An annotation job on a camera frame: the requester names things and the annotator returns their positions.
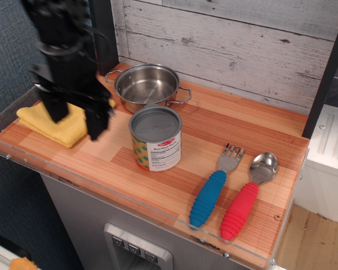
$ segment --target red spoon handle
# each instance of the red spoon handle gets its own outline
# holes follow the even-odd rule
[[[220,227],[220,236],[230,241],[244,226],[254,201],[258,195],[259,187],[256,183],[248,183],[242,187],[229,209],[226,211]]]

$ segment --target wooden floor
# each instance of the wooden floor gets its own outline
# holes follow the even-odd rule
[[[338,270],[338,223],[294,205],[277,265],[286,270]]]

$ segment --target wooden countertop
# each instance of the wooden countertop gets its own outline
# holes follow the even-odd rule
[[[119,64],[117,68],[125,69]],[[109,80],[114,81],[117,74]],[[117,204],[168,230],[201,243],[252,268],[271,260],[309,140],[302,138],[307,116],[255,101],[181,82],[192,89],[186,104],[174,104],[182,120],[182,158],[163,172],[141,169],[134,160],[128,122],[132,113],[105,78],[98,80],[117,102],[116,116],[97,141],[88,135],[68,149],[17,123],[0,133],[0,152],[39,172]],[[179,90],[177,99],[187,91]],[[244,156],[227,181],[203,230],[193,231],[189,212],[207,178],[216,170],[226,143],[244,147]],[[272,152],[278,159],[276,177],[260,186],[247,223],[232,243],[220,239],[220,223],[239,190],[250,181],[254,157]]]

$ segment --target metal spoon head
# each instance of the metal spoon head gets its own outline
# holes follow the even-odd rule
[[[249,168],[252,182],[262,184],[272,180],[278,170],[277,158],[272,153],[258,155]]]

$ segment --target can label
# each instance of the can label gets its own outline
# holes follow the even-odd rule
[[[152,172],[174,167],[181,158],[181,132],[160,143],[142,142],[132,138],[135,160],[139,166]]]

